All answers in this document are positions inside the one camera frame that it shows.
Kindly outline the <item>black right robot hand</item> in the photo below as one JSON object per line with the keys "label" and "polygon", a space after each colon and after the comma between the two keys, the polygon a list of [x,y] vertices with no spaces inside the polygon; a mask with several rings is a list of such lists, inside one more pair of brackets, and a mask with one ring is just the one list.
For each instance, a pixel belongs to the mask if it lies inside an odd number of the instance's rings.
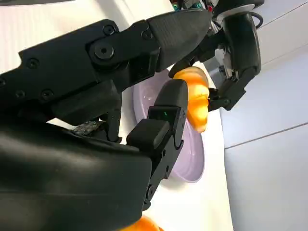
{"label": "black right robot hand", "polygon": [[141,218],[184,141],[188,87],[164,84],[149,115],[118,133],[122,92],[193,51],[205,9],[119,31],[104,19],[19,53],[0,76],[0,228],[116,231]]}

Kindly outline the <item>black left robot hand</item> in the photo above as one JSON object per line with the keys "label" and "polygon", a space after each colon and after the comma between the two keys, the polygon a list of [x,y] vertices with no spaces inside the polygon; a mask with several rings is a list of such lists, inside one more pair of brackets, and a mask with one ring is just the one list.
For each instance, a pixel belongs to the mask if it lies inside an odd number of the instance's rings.
{"label": "black left robot hand", "polygon": [[246,93],[246,85],[259,74],[261,56],[257,29],[263,17],[255,12],[236,13],[220,23],[221,29],[206,35],[201,43],[170,70],[169,77],[195,62],[205,62],[214,57],[215,50],[224,50],[225,79],[218,89],[209,90],[209,111],[219,108],[231,110]]}

